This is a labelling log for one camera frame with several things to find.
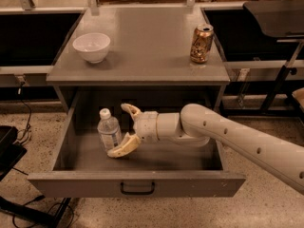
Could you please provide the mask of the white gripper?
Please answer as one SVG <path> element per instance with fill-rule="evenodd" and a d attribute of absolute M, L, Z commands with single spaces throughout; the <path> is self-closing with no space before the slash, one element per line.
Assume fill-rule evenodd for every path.
<path fill-rule="evenodd" d="M 137 135 L 126 133 L 120 144 L 107 151 L 107 156 L 110 158 L 120 158 L 130 154 L 139 147 L 141 142 L 155 143 L 158 140 L 158 113 L 156 111 L 141 112 L 133 104 L 126 103 L 121 104 L 121 109 L 131 116 L 134 121 L 133 129 Z"/>

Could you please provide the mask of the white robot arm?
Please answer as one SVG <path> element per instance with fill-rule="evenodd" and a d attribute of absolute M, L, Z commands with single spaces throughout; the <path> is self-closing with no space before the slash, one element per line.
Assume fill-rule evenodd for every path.
<path fill-rule="evenodd" d="M 188 104 L 179 113 L 142 112 L 132 104 L 121 108 L 130 114 L 135 133 L 125 134 L 122 143 L 107 152 L 111 158 L 126 156 L 141 143 L 201 146 L 214 139 L 304 193 L 304 147 L 300 145 L 226 119 L 199 104 Z"/>

